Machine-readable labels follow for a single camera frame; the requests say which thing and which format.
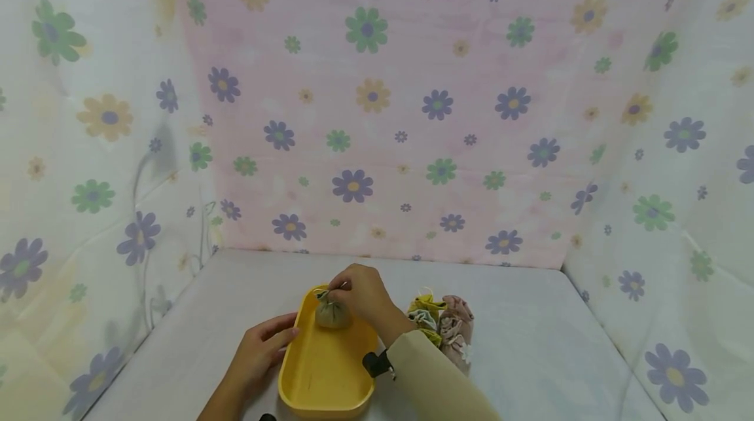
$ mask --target purple flower print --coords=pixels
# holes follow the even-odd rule
[[[175,87],[173,87],[173,81],[168,79],[160,82],[160,90],[155,94],[160,102],[160,108],[168,110],[168,113],[173,113],[178,110],[178,95],[175,95]]]
[[[269,126],[264,127],[264,133],[267,133],[268,143],[272,143],[275,149],[280,148],[286,151],[291,151],[292,146],[296,146],[296,142],[293,140],[293,130],[286,129],[285,122],[276,123],[270,120]]]
[[[675,148],[679,153],[685,153],[686,148],[698,149],[699,140],[706,137],[702,127],[704,122],[694,122],[689,117],[685,117],[680,123],[671,122],[670,129],[664,135],[668,140],[665,146]]]
[[[240,208],[235,206],[235,204],[229,200],[223,200],[220,202],[220,209],[223,210],[225,216],[233,221],[237,221],[238,218],[240,218]]]
[[[617,281],[620,283],[620,291],[628,293],[629,300],[639,301],[639,297],[644,297],[644,278],[639,272],[623,271],[623,276],[619,276]]]
[[[678,406],[684,412],[694,410],[694,401],[706,406],[709,397],[699,388],[699,385],[706,383],[706,375],[698,368],[689,367],[689,354],[677,350],[671,355],[668,347],[662,343],[655,346],[655,352],[645,352],[644,360],[652,366],[647,371],[647,378],[660,386],[660,399],[670,405],[677,398]]]
[[[281,214],[281,218],[273,219],[272,226],[275,227],[275,234],[282,234],[287,241],[291,238],[301,241],[306,238],[306,225],[298,221],[298,216],[294,213],[292,216]]]
[[[519,115],[529,111],[531,97],[526,95],[526,88],[511,87],[508,88],[507,94],[497,95],[497,101],[500,103],[495,105],[495,111],[500,112],[500,118],[507,120],[510,117],[517,120]]]
[[[73,419],[80,420],[99,396],[113,383],[124,358],[120,348],[111,348],[108,353],[97,354],[89,363],[89,373],[71,382],[73,396],[63,410],[63,414],[73,411]]]
[[[519,244],[523,242],[523,239],[517,237],[518,231],[515,229],[511,232],[505,231],[505,229],[501,232],[497,233],[497,236],[491,236],[487,238],[487,246],[485,246],[485,249],[489,249],[491,253],[498,254],[498,253],[504,253],[508,254],[510,252],[518,252],[519,251]]]
[[[233,77],[228,69],[222,68],[217,70],[213,67],[207,76],[209,78],[209,89],[217,94],[217,99],[221,102],[233,103],[235,98],[240,95],[238,90],[238,79]]]
[[[746,157],[736,162],[739,171],[744,171],[738,179],[741,183],[752,183],[754,182],[754,144],[747,146],[744,154]]]
[[[445,115],[450,115],[453,111],[450,106],[453,104],[453,99],[448,97],[448,91],[432,90],[430,96],[425,97],[425,105],[422,107],[422,112],[427,113],[427,117],[431,120],[442,120]]]
[[[26,294],[29,282],[36,282],[43,275],[39,268],[48,258],[48,252],[43,251],[43,241],[34,239],[29,244],[26,238],[21,238],[16,243],[14,253],[6,253],[0,259],[0,289],[2,289],[2,301],[7,301],[11,293],[16,298]]]
[[[547,138],[542,138],[539,140],[539,144],[532,144],[531,152],[527,156],[531,161],[531,166],[536,168],[541,165],[544,168],[547,163],[557,159],[556,153],[560,151],[560,146],[556,143],[557,139],[548,142]]]
[[[362,169],[356,172],[343,171],[341,177],[333,177],[332,193],[338,197],[343,196],[343,202],[349,203],[354,198],[358,203],[364,202],[364,196],[371,196],[371,185],[374,183],[371,177],[366,177]]]
[[[144,262],[146,251],[154,247],[153,237],[157,236],[162,229],[159,224],[154,223],[156,218],[154,213],[146,213],[146,216],[142,216],[142,212],[138,211],[137,221],[126,227],[126,236],[130,239],[118,244],[115,251],[119,254],[128,254],[127,266],[133,266],[137,261]]]
[[[592,193],[595,193],[597,191],[597,186],[593,183],[587,183],[586,188],[584,190],[579,190],[579,192],[576,192],[576,201],[574,203],[571,203],[571,209],[575,211],[576,214],[581,213],[581,210],[584,208],[585,203],[589,203],[594,199],[592,197]]]

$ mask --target yellow tray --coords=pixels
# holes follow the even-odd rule
[[[377,350],[377,334],[353,317],[350,327],[331,330],[317,325],[314,310],[319,302],[312,288],[298,309],[296,327],[301,332],[288,346],[278,392],[296,415],[308,420],[349,420],[367,409],[374,380],[361,365],[362,358]]]

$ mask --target sleeve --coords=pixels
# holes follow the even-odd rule
[[[420,331],[397,338],[387,358],[420,420],[501,421],[479,388]]]

